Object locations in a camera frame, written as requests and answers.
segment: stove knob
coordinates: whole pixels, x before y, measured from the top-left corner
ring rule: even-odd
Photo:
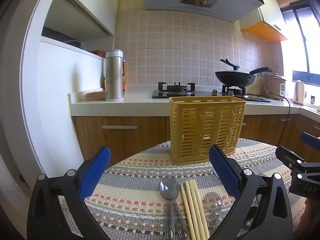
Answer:
[[[218,95],[218,91],[217,91],[217,90],[215,90],[215,89],[214,89],[214,90],[212,90],[211,95],[212,95],[212,96],[217,96],[217,95]]]

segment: stove burner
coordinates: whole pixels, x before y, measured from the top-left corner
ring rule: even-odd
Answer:
[[[188,91],[188,87],[187,86],[181,86],[180,82],[179,85],[176,85],[176,83],[174,83],[174,85],[168,85],[167,86],[167,91],[169,92],[187,92]]]
[[[222,85],[222,92],[221,92],[222,95],[227,95],[227,96],[230,96],[233,94],[234,97],[241,97],[241,98],[246,98],[248,97],[245,93],[245,88],[240,88],[240,89],[237,89],[237,88],[230,88],[230,87],[227,87],[226,85]]]
[[[163,85],[167,83],[165,82],[159,82],[158,83],[158,92],[161,94],[172,94],[172,95],[191,95],[195,93],[195,84],[194,83],[188,83],[187,85],[190,85],[190,90],[188,90],[187,86],[183,86],[178,83],[174,83],[174,85],[168,85],[167,89],[163,89]]]

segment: wicker basket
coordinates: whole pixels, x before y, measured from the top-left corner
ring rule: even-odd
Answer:
[[[104,50],[93,50],[93,51],[90,51],[91,53],[99,56],[99,57],[103,57],[103,58],[106,58],[106,52]]]
[[[170,157],[184,165],[209,160],[211,145],[235,152],[245,100],[229,97],[175,97],[170,101]]]

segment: ceiling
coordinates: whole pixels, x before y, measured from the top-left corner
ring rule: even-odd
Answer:
[[[67,0],[52,1],[44,26],[79,41],[107,36],[92,20]]]

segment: window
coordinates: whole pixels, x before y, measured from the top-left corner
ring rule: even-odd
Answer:
[[[288,38],[281,42],[285,76],[320,87],[320,27],[310,5],[299,1],[281,11]]]

